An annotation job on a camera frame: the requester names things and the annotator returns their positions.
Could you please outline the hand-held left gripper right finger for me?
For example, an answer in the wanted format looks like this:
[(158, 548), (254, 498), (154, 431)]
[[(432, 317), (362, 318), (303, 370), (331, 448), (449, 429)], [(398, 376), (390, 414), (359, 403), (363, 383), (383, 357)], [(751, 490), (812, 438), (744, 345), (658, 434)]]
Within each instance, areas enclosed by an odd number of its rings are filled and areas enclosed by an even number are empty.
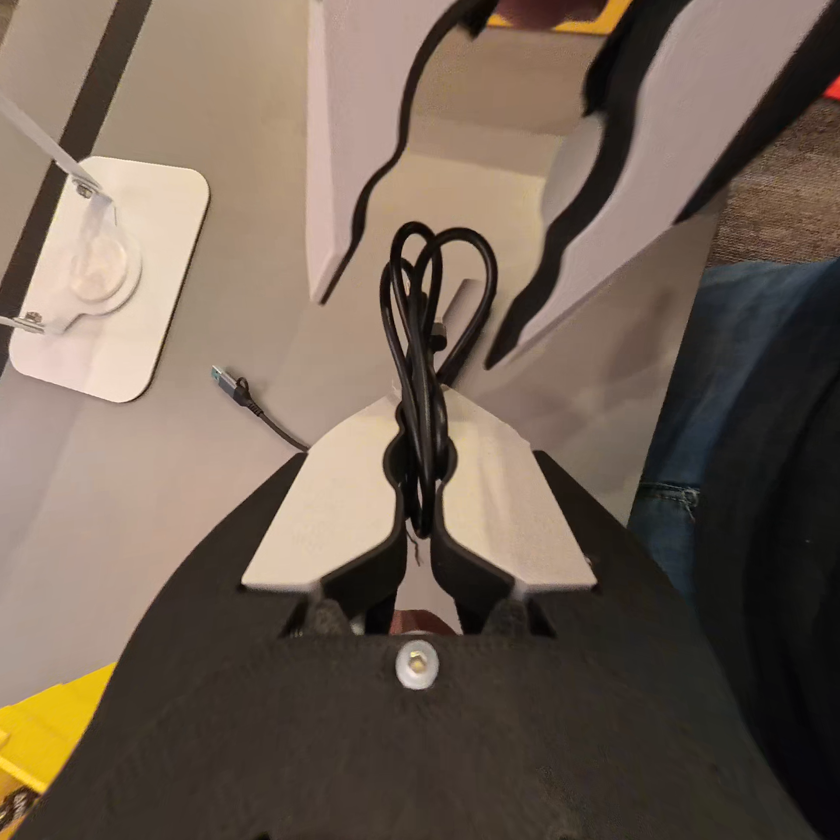
[(435, 455), (432, 572), (463, 632), (498, 603), (591, 592), (597, 579), (530, 443), (452, 388)]

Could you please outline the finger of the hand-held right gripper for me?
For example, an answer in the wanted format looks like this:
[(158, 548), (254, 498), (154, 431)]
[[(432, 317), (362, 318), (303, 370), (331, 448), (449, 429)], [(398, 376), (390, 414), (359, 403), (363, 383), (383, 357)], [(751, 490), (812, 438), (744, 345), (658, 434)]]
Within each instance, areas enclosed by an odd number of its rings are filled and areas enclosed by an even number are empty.
[(698, 214), (838, 77), (838, 2), (631, 2), (544, 183), (542, 253), (486, 357), (512, 361)]
[(364, 235), (377, 183), (407, 145), (425, 66), (446, 35), (487, 25), (480, 1), (308, 4), (308, 285), (324, 305)]

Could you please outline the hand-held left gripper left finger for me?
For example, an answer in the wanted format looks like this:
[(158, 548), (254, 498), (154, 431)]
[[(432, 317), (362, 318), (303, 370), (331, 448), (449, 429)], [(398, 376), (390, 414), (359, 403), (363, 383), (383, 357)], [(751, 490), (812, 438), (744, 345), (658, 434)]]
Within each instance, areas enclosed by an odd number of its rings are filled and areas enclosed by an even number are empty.
[(244, 572), (250, 591), (322, 597), (355, 618), (392, 600), (406, 572), (406, 465), (390, 392), (327, 432)]

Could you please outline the grey usb hub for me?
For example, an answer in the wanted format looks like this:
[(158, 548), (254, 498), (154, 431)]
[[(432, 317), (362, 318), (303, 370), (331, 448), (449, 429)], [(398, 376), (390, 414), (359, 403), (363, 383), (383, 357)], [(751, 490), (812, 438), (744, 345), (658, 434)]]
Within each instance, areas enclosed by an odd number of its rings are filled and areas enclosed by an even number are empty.
[(449, 350), (455, 348), (467, 331), (471, 320), (480, 308), (484, 293), (485, 281), (483, 280), (464, 279), (456, 288), (442, 318), (447, 331)]

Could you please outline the person's blue jeans leg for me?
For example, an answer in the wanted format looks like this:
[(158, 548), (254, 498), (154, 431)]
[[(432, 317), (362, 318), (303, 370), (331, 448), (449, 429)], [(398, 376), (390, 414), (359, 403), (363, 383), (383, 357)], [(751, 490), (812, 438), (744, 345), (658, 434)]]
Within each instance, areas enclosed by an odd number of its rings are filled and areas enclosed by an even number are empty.
[(627, 525), (689, 604), (711, 452), (761, 355), (821, 280), (838, 283), (838, 258), (741, 261), (700, 280)]

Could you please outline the white metal stand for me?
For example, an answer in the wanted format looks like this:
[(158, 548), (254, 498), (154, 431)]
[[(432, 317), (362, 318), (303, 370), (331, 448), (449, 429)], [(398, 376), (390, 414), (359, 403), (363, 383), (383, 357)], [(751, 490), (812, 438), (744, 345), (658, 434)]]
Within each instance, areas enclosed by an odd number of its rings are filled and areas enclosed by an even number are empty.
[(209, 205), (198, 171), (62, 149), (13, 101), (2, 114), (66, 180), (20, 313), (9, 358), (21, 375), (109, 403), (147, 391)]

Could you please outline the person's dark sweater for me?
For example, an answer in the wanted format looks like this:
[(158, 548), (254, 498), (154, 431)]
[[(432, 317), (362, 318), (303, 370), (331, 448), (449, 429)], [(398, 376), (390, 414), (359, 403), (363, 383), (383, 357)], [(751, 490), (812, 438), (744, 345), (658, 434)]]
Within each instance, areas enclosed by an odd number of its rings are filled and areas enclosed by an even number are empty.
[(752, 383), (712, 451), (696, 604), (741, 714), (813, 830), (838, 838), (838, 374)]

